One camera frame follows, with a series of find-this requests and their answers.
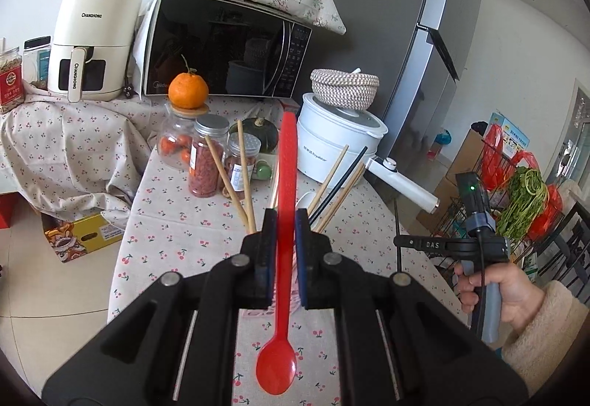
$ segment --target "leafy green vegetable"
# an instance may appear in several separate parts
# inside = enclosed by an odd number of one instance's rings
[[[500,216],[497,233],[517,244],[529,231],[533,220],[544,211],[549,192],[541,172],[526,166],[516,168],[508,180],[507,191],[510,204]]]

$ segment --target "black lid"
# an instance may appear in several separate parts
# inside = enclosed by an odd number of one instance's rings
[[[38,46],[49,45],[51,43],[51,37],[39,37],[27,40],[25,42],[25,50],[29,48],[36,48]]]

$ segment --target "person's arm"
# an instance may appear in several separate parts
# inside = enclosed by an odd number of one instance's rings
[[[482,284],[481,274],[466,277],[462,267],[458,288],[462,309],[473,311],[479,298],[473,292]],[[588,309],[558,281],[545,290],[533,285],[512,263],[486,268],[486,284],[497,282],[502,296],[501,320],[514,332],[502,347],[502,358],[524,379],[533,395],[562,362],[578,335],[588,334]]]

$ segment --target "spoon handle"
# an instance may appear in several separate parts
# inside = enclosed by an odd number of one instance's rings
[[[276,337],[287,339],[297,190],[297,120],[283,114],[279,155]]]

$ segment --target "wooden chopstick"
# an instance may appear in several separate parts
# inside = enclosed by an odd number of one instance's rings
[[[334,200],[334,203],[331,204],[325,216],[320,221],[320,224],[314,229],[314,232],[321,233],[326,229],[326,226],[328,225],[334,214],[336,214],[336,211],[338,210],[338,208],[340,208],[340,205],[344,202],[344,199],[347,197],[352,187],[355,186],[356,181],[362,176],[363,173],[365,173],[365,168],[367,167],[365,166],[364,162],[360,162],[357,165],[355,171],[350,175],[348,181],[346,182],[346,185],[344,185],[344,188],[338,195],[338,198],[336,198]]]
[[[246,214],[246,211],[244,211],[244,209],[242,208],[242,204],[240,203],[240,198],[238,198],[238,195],[235,194],[234,187],[231,186],[231,182],[229,182],[229,178],[227,177],[227,173],[225,173],[225,168],[223,168],[223,165],[221,164],[221,160],[215,154],[216,149],[215,149],[213,142],[211,141],[211,138],[209,135],[205,135],[205,141],[207,142],[207,146],[209,147],[209,150],[211,151],[211,156],[213,157],[213,160],[215,161],[215,166],[217,167],[217,171],[219,171],[219,176],[221,177],[221,180],[222,180],[223,184],[225,185],[225,189],[229,193],[229,196],[234,203],[235,209],[238,210],[238,215],[240,216],[242,223],[246,227],[246,233],[249,234],[250,226],[248,224],[248,215]]]
[[[246,158],[246,147],[244,146],[244,125],[238,120],[238,140],[240,141],[240,163],[242,166],[242,178],[244,180],[244,195],[246,200],[246,214],[248,215],[249,234],[256,233],[256,219],[254,217],[254,206],[252,204],[252,191],[250,190],[250,175],[248,173],[248,159]]]
[[[326,179],[322,183],[322,186],[320,187],[319,190],[317,190],[316,196],[313,197],[312,202],[309,204],[309,206],[308,206],[308,216],[312,214],[313,210],[315,209],[315,207],[317,206],[317,204],[322,199],[322,195],[324,194],[324,191],[326,191],[326,188],[328,187],[328,184],[330,183],[330,181],[332,180],[332,177],[334,176],[334,173],[336,173],[336,170],[340,166],[340,163],[342,162],[342,159],[344,158],[344,155],[346,154],[346,151],[347,150],[348,150],[348,145],[344,145],[344,148],[340,152],[340,156],[337,158],[337,160],[334,163],[334,165],[332,165],[332,169],[330,170],[330,172],[326,176]]]
[[[277,207],[277,203],[278,203],[278,156],[277,156],[277,160],[274,163],[274,178],[273,178],[273,191],[270,194],[270,203],[268,204],[269,208],[276,208]]]

